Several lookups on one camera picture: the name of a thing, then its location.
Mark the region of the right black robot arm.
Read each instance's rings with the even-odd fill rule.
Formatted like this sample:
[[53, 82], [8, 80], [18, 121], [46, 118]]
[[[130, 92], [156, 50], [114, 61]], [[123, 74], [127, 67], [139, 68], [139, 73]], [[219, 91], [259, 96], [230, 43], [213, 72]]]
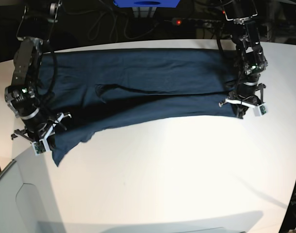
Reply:
[[[55, 147], [55, 127], [66, 127], [62, 120], [70, 113], [53, 113], [47, 103], [53, 98], [53, 87], [58, 75], [57, 57], [49, 44], [53, 26], [57, 23], [60, 0], [26, 0], [24, 15], [16, 33], [21, 42], [14, 56], [14, 72], [11, 84], [5, 89], [7, 106], [20, 118], [25, 127], [14, 130], [12, 139], [19, 136], [28, 140], [35, 155]], [[53, 60], [53, 75], [44, 94], [38, 92], [41, 86], [39, 70], [43, 49], [47, 48]]]

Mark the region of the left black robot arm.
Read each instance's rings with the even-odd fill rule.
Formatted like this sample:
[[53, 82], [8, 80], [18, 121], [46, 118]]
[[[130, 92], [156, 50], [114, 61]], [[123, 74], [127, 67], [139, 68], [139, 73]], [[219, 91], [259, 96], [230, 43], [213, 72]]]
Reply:
[[222, 0], [220, 7], [223, 8], [231, 40], [236, 45], [234, 67], [238, 70], [238, 77], [226, 83], [230, 92], [219, 106], [231, 104], [236, 117], [240, 119], [248, 109], [252, 109], [255, 116], [261, 117], [268, 109], [263, 100], [266, 85], [260, 83], [259, 79], [268, 63], [260, 43], [257, 24], [253, 20], [258, 15], [255, 3], [252, 0]]

